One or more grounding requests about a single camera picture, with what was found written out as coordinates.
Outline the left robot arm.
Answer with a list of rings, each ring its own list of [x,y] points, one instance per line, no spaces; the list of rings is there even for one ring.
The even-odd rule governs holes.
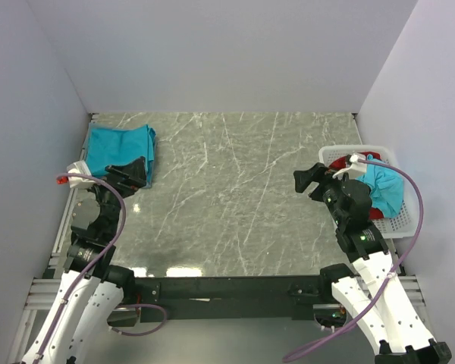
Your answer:
[[[86,345],[112,311],[137,294],[134,273],[112,265],[111,258],[126,222],[124,200],[147,184],[145,158],[108,165],[103,177],[91,176],[78,162],[57,182],[93,193],[97,209],[83,205],[73,219],[58,292],[23,363],[81,363]]]

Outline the turquoise t-shirt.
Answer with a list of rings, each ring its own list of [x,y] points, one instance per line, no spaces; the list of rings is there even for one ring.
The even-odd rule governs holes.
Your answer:
[[[366,173],[356,178],[370,189],[372,207],[369,218],[396,218],[403,205],[403,178],[396,171],[380,166],[382,161],[375,162],[379,165],[367,165]]]

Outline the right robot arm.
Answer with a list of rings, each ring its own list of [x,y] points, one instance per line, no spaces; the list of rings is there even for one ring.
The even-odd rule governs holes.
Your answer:
[[[397,275],[381,232],[369,218],[370,188],[350,178],[347,169],[332,171],[322,163],[293,173],[295,191],[310,184],[314,201],[324,203],[336,224],[339,246],[351,266],[333,265],[321,270],[318,295],[328,303],[338,301],[351,321],[332,334],[284,357],[292,362],[359,327],[375,353],[376,363],[448,363],[449,346],[435,340],[413,307]]]

